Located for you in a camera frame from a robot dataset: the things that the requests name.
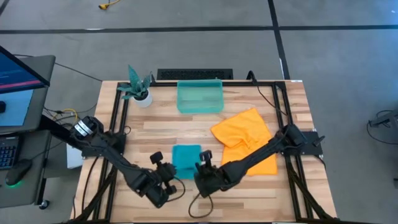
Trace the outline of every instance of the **black keyboard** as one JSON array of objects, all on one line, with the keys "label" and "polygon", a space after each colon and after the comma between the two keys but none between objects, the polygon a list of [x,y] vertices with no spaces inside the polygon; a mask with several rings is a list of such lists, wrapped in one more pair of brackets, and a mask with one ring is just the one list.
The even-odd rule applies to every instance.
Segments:
[{"label": "black keyboard", "polygon": [[10,169],[18,160],[19,136],[0,138],[0,170]]},{"label": "black keyboard", "polygon": [[232,69],[158,69],[157,80],[234,79]]}]

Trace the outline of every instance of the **green plant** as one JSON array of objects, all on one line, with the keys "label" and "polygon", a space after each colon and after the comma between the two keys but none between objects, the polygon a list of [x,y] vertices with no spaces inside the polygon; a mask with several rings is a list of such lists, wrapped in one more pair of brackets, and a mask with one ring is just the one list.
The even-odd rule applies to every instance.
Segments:
[{"label": "green plant", "polygon": [[150,79],[152,72],[147,75],[144,80],[141,80],[137,72],[129,65],[129,78],[130,84],[122,83],[118,90],[127,92],[126,96],[122,96],[122,99],[130,99],[130,97],[139,98],[146,93],[150,85]]}]

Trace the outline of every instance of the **orange cloth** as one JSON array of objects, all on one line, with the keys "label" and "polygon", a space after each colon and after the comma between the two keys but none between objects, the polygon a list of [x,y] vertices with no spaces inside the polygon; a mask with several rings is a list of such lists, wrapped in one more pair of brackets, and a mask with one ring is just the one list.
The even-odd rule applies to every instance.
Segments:
[{"label": "orange cloth", "polygon": [[[228,118],[211,129],[214,136],[225,147],[221,164],[241,160],[250,153],[268,143],[272,138],[264,120],[257,109],[252,108]],[[277,174],[276,155],[250,168],[247,175]]]}]

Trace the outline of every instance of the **computer mouse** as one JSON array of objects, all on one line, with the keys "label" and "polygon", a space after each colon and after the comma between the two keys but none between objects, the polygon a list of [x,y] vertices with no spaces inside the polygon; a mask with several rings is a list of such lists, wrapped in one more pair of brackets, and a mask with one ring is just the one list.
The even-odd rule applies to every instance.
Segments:
[{"label": "computer mouse", "polygon": [[27,171],[32,167],[32,161],[30,159],[21,159],[17,164],[13,165],[8,170],[6,175],[6,184],[8,186],[16,185],[25,176]]}]

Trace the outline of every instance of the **blue sponge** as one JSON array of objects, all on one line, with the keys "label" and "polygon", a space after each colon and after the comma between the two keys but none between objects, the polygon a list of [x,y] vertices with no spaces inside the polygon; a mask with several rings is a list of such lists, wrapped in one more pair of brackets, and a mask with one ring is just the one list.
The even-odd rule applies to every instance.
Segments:
[{"label": "blue sponge", "polygon": [[195,163],[200,163],[200,145],[174,145],[172,163],[177,170],[175,175],[179,179],[192,180],[197,171]]}]

